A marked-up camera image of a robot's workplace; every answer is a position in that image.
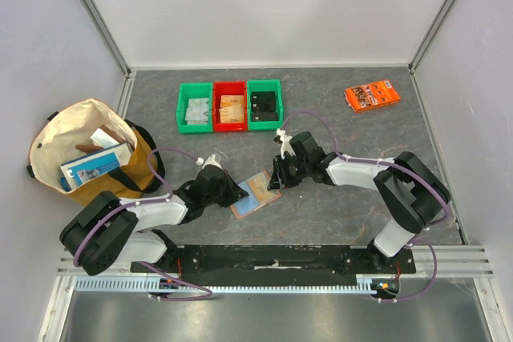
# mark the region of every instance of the brown bag handle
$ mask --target brown bag handle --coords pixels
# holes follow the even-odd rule
[[[133,122],[131,122],[128,119],[125,119],[125,122],[128,124],[128,126],[135,128],[137,130],[137,132],[139,132],[141,137],[146,141],[146,143],[152,150],[155,150],[157,148],[155,140],[153,140],[152,136],[150,135],[149,132],[146,131],[145,128],[143,128],[141,126],[137,126],[136,124],[134,124]],[[164,179],[166,176],[164,162],[162,161],[162,158],[160,157],[159,152],[155,153],[155,157],[157,159],[156,172],[162,179]],[[115,179],[118,182],[120,182],[121,184],[123,184],[127,189],[132,190],[132,191],[143,192],[144,194],[150,194],[152,192],[155,192],[155,191],[159,190],[159,187],[162,185],[162,182],[160,182],[160,180],[154,176],[151,183],[148,184],[146,188],[141,190],[141,188],[139,186],[137,186],[137,183],[134,182],[132,180],[132,178],[130,178],[127,174],[125,174],[125,172],[123,170],[121,170],[121,167],[118,167],[112,171],[109,171],[108,174],[113,179]]]

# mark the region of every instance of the gray floor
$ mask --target gray floor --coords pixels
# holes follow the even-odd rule
[[[279,146],[272,131],[181,135],[175,111],[182,82],[215,82],[278,78],[282,82],[285,115],[299,109],[319,112],[337,134],[347,154],[385,158],[413,151],[438,174],[422,112],[406,68],[313,68],[253,70],[140,71],[127,118],[146,127],[161,147],[177,147],[206,158],[221,155],[221,165],[238,182],[267,170]],[[402,101],[391,107],[355,114],[344,89],[389,79]],[[325,151],[332,139],[314,118],[300,115],[287,126],[290,134],[310,131]],[[193,179],[197,166],[178,154],[164,154],[167,180],[178,187]],[[390,217],[380,195],[357,187],[328,187],[305,180],[299,187],[250,216],[237,220],[229,208],[209,207],[198,220],[164,227],[177,243],[198,244],[333,244],[366,245]],[[454,221],[431,229],[422,238],[438,244],[461,243]]]
[[[424,285],[403,280],[402,292]],[[400,304],[336,294],[228,294],[170,304],[143,293],[76,292],[64,331],[62,342],[491,342],[471,280],[438,280],[422,300]]]

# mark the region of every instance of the small packet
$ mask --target small packet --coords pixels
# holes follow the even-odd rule
[[[230,206],[237,219],[242,219],[281,197],[281,193],[278,190],[267,190],[269,180],[271,178],[267,171],[262,171],[239,183],[239,187],[247,191],[249,196]]]

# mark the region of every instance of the orange box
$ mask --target orange box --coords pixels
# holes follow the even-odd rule
[[[389,106],[401,100],[390,80],[380,80],[345,89],[345,100],[354,112]]]

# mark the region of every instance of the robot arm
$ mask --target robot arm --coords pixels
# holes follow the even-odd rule
[[[184,224],[199,218],[206,207],[228,207],[248,196],[223,170],[214,155],[204,162],[195,180],[174,191],[174,195],[145,199],[118,199],[112,192],[98,194],[64,228],[60,241],[75,255],[91,229],[117,207],[130,205],[106,222],[87,242],[79,263],[93,276],[114,262],[146,260],[156,262],[168,249],[171,240],[154,232],[138,232],[165,224]]]
[[[446,203],[450,201],[449,191],[410,152],[403,152],[395,159],[358,159],[354,162],[349,156],[344,160],[335,153],[326,154],[309,132],[292,138],[278,130],[275,140],[281,144],[281,154],[274,157],[269,190],[295,187],[303,178],[311,177],[317,183],[353,185],[381,194],[392,218],[368,246],[376,268],[388,264],[442,209],[421,184],[386,164],[396,163],[408,168],[428,182]]]

